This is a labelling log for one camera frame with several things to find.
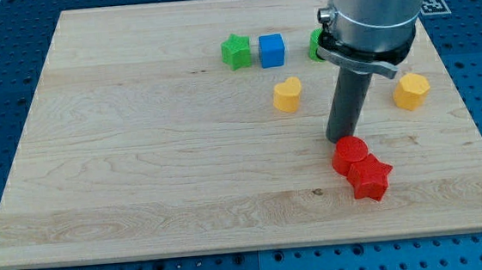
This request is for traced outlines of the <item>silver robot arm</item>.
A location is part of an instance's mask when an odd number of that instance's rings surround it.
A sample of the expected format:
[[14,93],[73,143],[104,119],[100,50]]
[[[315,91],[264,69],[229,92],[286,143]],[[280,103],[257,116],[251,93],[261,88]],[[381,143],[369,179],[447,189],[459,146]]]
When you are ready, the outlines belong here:
[[423,0],[328,0],[317,20],[318,58],[339,67],[326,127],[337,143],[357,126],[373,75],[393,79],[416,34]]

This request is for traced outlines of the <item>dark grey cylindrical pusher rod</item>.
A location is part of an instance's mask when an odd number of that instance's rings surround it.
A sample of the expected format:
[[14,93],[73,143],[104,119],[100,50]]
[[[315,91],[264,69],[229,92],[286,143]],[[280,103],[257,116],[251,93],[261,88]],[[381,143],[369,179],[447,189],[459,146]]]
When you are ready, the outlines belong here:
[[326,127],[326,138],[333,144],[354,134],[371,79],[371,74],[339,70]]

